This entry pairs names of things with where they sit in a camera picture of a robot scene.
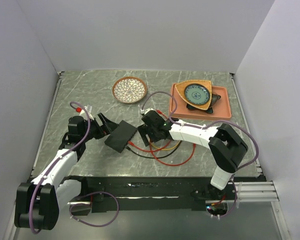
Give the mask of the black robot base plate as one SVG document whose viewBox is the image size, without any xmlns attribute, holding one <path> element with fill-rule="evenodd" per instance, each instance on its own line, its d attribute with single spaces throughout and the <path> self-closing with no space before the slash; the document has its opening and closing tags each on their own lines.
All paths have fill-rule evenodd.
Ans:
<svg viewBox="0 0 300 240">
<path fill-rule="evenodd" d="M 68 176 L 64 179 L 83 183 L 74 202 L 87 202 L 93 213 L 116 210 L 205 211 L 208 201 L 235 198 L 232 183 L 219 190 L 210 184 L 209 177 Z"/>
</svg>

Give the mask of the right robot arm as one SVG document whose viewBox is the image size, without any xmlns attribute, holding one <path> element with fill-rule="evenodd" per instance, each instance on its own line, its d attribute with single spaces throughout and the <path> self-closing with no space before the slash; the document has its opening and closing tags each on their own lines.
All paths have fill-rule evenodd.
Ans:
<svg viewBox="0 0 300 240">
<path fill-rule="evenodd" d="M 208 193 L 213 199 L 226 194 L 226 185 L 238 170 L 248 145 L 227 122 L 220 126 L 191 124 L 178 118 L 164 119 L 155 110 L 148 110 L 137 129 L 145 146 L 160 140 L 183 141 L 209 149 L 216 163 Z"/>
</svg>

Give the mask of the black network switch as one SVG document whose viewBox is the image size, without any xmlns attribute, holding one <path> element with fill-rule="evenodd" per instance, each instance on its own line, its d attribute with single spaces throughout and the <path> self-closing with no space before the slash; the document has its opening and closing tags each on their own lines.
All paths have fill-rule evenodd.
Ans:
<svg viewBox="0 0 300 240">
<path fill-rule="evenodd" d="M 136 132 L 136 127 L 122 120 L 118 127 L 104 141 L 104 144 L 116 152 L 121 153 Z"/>
</svg>

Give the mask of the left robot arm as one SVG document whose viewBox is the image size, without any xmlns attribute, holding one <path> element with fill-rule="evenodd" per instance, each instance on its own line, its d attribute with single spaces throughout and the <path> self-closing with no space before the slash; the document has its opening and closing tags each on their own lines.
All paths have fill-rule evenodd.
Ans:
<svg viewBox="0 0 300 240">
<path fill-rule="evenodd" d="M 29 228 L 35 234 L 55 227 L 60 210 L 72 199 L 84 201 L 89 195 L 85 177 L 66 176 L 86 150 L 86 142 L 111 134 L 119 125 L 98 114 L 95 118 L 76 115 L 68 120 L 56 156 L 32 181 L 21 183 L 16 191 L 14 225 Z"/>
</svg>

